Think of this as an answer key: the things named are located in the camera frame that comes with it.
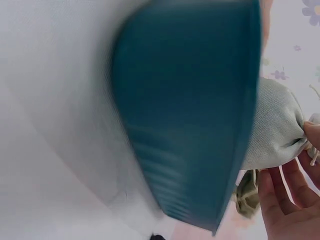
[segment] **purple flower pattern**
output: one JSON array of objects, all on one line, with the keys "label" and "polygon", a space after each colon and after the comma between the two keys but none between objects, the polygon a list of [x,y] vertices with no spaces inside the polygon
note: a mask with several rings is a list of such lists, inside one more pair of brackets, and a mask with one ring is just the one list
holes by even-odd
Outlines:
[{"label": "purple flower pattern", "polygon": [[302,9],[302,14],[304,16],[310,17],[310,24],[320,26],[320,0],[302,0],[304,5],[307,7]]},{"label": "purple flower pattern", "polygon": [[301,51],[301,47],[299,46],[299,45],[295,45],[294,47],[293,47],[293,49],[295,50],[295,51]]},{"label": "purple flower pattern", "polygon": [[276,70],[275,72],[271,73],[271,75],[273,75],[275,79],[282,79],[282,80],[288,79],[284,71]]}]

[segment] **ribbed plastic surface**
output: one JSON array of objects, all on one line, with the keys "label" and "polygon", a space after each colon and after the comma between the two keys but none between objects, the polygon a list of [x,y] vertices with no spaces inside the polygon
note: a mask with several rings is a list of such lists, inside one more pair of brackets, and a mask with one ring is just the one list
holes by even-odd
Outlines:
[{"label": "ribbed plastic surface", "polygon": [[248,145],[260,54],[258,0],[154,1],[120,33],[115,102],[170,217],[217,231]]}]

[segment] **floral wallpaper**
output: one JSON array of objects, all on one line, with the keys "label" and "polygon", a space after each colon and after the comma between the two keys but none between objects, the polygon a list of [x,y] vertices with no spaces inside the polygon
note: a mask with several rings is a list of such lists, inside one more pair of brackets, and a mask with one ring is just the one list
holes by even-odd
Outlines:
[{"label": "floral wallpaper", "polygon": [[[320,0],[274,0],[270,36],[261,59],[261,76],[290,88],[308,119],[320,113]],[[318,191],[308,177],[314,191]],[[171,240],[267,240],[261,213],[243,219],[229,203],[220,229],[211,232],[177,223]]]}]

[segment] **white wall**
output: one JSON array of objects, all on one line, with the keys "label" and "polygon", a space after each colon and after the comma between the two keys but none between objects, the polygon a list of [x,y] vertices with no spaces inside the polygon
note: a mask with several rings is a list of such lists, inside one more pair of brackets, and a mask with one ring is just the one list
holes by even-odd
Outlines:
[{"label": "white wall", "polygon": [[0,1],[0,239],[171,234],[107,88],[115,33],[144,2]]}]

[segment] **human hand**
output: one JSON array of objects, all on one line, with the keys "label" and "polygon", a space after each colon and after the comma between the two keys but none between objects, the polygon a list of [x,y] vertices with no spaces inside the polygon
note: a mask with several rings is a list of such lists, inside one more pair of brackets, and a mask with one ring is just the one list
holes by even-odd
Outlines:
[{"label": "human hand", "polygon": [[[308,140],[320,149],[320,125],[304,124]],[[320,164],[310,166],[311,158],[303,151],[298,160],[314,185],[320,189]],[[259,198],[268,240],[320,239],[320,197],[308,187],[296,160],[282,166],[293,204],[285,189],[278,167],[262,170]]]}]

